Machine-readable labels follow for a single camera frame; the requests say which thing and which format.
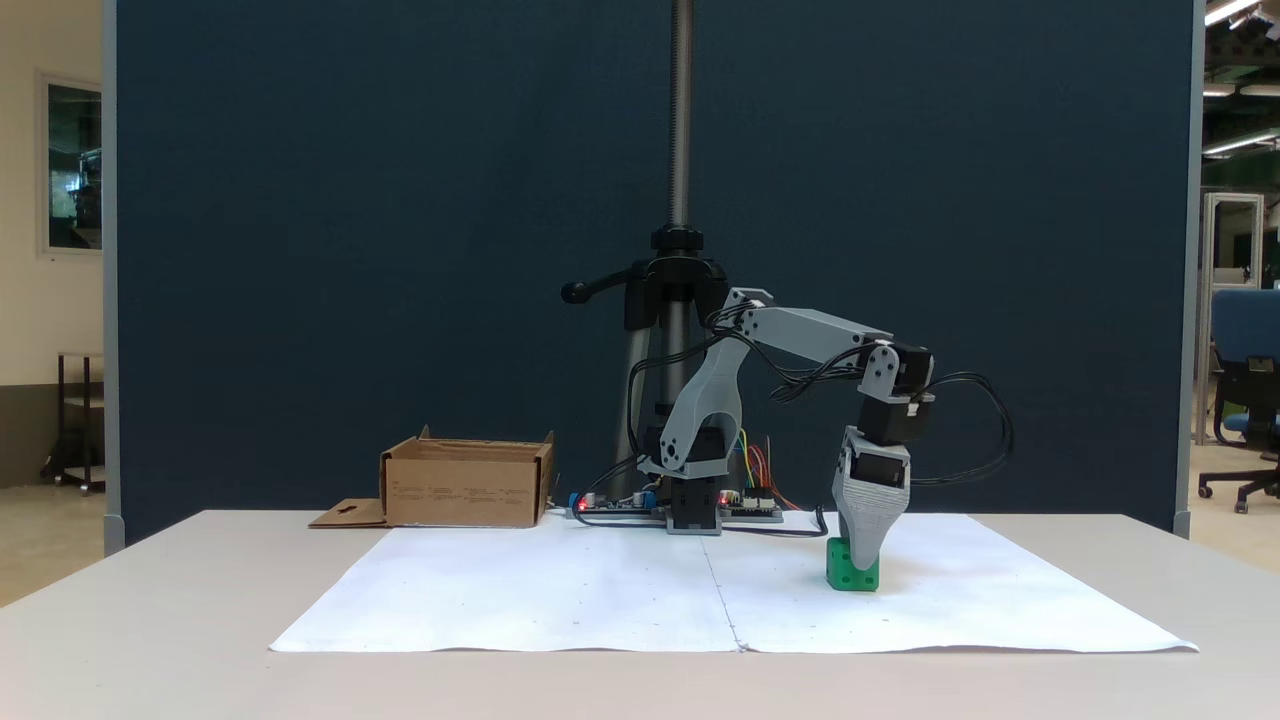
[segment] ceiling light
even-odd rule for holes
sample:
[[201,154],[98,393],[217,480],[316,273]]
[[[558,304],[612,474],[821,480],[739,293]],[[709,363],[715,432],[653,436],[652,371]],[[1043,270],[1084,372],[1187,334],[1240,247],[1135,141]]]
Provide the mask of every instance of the ceiling light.
[[1268,140],[1275,140],[1280,137],[1280,128],[1272,128],[1268,131],[1256,132],[1253,135],[1245,135],[1242,137],[1234,137],[1231,140],[1224,140],[1222,142],[1215,142],[1213,145],[1206,145],[1201,152],[1204,155],[1221,155],[1228,150],[1238,150],[1248,145],[1256,145],[1258,142],[1266,142]]
[[1204,27],[1217,24],[1240,10],[1248,10],[1262,0],[1222,0],[1204,13]]
[[1280,97],[1280,85],[1247,85],[1240,88],[1240,95],[1253,97]]

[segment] tripod stand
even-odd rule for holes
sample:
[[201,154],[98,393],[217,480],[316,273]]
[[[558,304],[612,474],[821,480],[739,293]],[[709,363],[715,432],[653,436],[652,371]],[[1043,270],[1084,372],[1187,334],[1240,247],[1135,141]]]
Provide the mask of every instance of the tripod stand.
[[[671,174],[669,213],[667,223],[653,232],[650,247],[655,255],[634,261],[594,282],[568,283],[561,288],[564,302],[580,305],[595,293],[625,284],[622,325],[627,332],[626,369],[614,436],[613,460],[621,462],[635,454],[632,428],[639,424],[644,398],[644,374],[630,382],[631,369],[649,357],[654,325],[660,328],[659,355],[676,355],[690,347],[698,323],[719,310],[728,295],[724,270],[709,258],[703,258],[703,233],[689,224],[689,145],[692,104],[694,0],[672,0],[671,4]],[[671,414],[687,377],[685,363],[663,366],[659,400],[654,418],[640,441],[640,452],[653,455],[662,434],[662,424]],[[617,475],[605,488],[609,497],[628,492],[630,473]]]

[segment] green cube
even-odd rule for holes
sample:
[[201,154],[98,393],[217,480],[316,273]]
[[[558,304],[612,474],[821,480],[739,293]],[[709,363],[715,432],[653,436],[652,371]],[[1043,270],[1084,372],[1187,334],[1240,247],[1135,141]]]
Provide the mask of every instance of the green cube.
[[876,592],[879,588],[879,557],[865,570],[854,568],[849,541],[827,538],[827,584],[837,591]]

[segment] tabletop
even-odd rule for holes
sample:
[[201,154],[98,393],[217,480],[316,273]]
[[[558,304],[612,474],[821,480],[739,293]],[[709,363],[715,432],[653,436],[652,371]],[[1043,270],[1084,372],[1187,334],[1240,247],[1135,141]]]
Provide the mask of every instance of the tabletop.
[[273,653],[387,530],[206,511],[0,609],[0,717],[1275,717],[1280,575],[1114,515],[975,515],[1199,653]]

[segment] black knob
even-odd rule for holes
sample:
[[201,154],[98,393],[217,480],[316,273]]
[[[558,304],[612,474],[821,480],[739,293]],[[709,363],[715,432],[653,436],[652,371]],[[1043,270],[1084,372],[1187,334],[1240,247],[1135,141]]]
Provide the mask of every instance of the black knob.
[[561,300],[570,305],[581,305],[588,301],[586,283],[564,283],[561,288]]

